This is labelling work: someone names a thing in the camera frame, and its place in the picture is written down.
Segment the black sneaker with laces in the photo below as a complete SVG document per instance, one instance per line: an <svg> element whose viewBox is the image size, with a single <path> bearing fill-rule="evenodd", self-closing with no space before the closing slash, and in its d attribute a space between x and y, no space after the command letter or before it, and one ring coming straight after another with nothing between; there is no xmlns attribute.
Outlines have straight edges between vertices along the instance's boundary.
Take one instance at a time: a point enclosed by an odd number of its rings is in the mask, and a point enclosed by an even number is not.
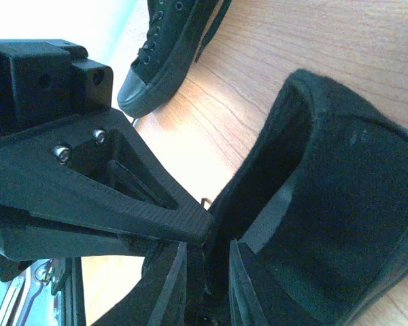
<svg viewBox="0 0 408 326"><path fill-rule="evenodd" d="M231 316L237 240L268 325L349 325L408 274L408 130L299 69L210 213L207 291L189 307Z"/></svg>

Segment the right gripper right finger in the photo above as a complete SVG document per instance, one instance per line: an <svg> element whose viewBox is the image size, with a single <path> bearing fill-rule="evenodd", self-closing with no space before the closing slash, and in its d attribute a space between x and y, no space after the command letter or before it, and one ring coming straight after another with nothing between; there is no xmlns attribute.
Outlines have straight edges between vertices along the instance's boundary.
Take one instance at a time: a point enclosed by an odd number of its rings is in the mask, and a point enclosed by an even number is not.
<svg viewBox="0 0 408 326"><path fill-rule="evenodd" d="M230 243L228 264L231 325L268 325L251 278L243 264L237 240Z"/></svg>

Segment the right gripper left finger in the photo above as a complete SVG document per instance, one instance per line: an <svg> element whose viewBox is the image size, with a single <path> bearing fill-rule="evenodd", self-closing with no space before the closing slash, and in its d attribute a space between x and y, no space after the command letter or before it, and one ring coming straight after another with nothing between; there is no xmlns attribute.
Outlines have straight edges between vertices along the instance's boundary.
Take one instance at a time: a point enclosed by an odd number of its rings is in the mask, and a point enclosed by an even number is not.
<svg viewBox="0 0 408 326"><path fill-rule="evenodd" d="M122 300L95 325L184 325L186 243L170 244Z"/></svg>

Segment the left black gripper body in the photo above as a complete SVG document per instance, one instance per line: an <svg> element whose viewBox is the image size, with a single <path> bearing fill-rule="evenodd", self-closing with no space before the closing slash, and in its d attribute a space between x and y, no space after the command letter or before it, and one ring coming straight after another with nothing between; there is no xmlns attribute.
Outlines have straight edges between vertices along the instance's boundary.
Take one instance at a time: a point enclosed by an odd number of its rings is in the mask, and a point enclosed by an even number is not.
<svg viewBox="0 0 408 326"><path fill-rule="evenodd" d="M0 40L0 137L112 109L112 82L81 46Z"/></svg>

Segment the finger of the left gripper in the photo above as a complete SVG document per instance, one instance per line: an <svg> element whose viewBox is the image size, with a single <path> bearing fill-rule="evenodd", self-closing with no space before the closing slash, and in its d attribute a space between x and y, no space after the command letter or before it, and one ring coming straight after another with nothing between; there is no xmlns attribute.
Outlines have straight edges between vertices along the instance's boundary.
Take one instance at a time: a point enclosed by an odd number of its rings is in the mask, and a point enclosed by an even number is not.
<svg viewBox="0 0 408 326"><path fill-rule="evenodd" d="M192 244L205 242L214 224L116 109L0 137L0 205L84 228Z"/></svg>
<svg viewBox="0 0 408 326"><path fill-rule="evenodd" d="M38 259L143 257L155 244L155 240L48 221L0 205L0 281L3 282L12 280Z"/></svg>

